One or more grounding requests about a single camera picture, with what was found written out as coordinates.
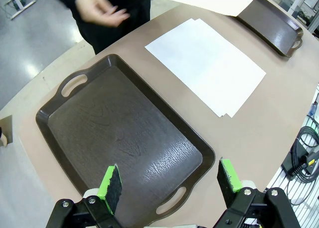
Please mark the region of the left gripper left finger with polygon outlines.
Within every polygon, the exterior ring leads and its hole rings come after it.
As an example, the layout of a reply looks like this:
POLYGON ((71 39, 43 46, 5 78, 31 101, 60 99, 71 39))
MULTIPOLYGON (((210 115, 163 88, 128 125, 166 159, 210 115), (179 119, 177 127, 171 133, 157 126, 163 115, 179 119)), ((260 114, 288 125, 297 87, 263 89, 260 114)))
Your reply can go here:
POLYGON ((109 166, 97 194, 75 203, 70 199, 56 202, 48 226, 50 228, 120 228, 115 218, 122 193, 122 181, 117 165, 109 166))

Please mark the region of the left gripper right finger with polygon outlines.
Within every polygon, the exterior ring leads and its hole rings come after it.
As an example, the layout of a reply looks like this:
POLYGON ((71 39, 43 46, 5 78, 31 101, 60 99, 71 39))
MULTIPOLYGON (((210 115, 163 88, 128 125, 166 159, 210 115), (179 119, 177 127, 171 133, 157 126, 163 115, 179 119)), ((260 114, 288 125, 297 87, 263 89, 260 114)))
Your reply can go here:
POLYGON ((299 228, 300 224, 283 189, 265 192, 244 187, 229 159, 220 159, 217 180, 227 209, 217 228, 299 228))

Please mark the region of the person's right hand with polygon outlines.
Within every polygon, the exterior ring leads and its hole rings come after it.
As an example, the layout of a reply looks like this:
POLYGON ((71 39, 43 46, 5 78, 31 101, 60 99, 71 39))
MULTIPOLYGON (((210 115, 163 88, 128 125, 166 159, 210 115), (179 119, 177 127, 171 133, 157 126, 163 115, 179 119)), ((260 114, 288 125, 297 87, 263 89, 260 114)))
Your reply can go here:
POLYGON ((75 0, 75 5, 83 21, 97 25, 118 27, 130 17, 125 9, 117 10, 108 0, 75 0))

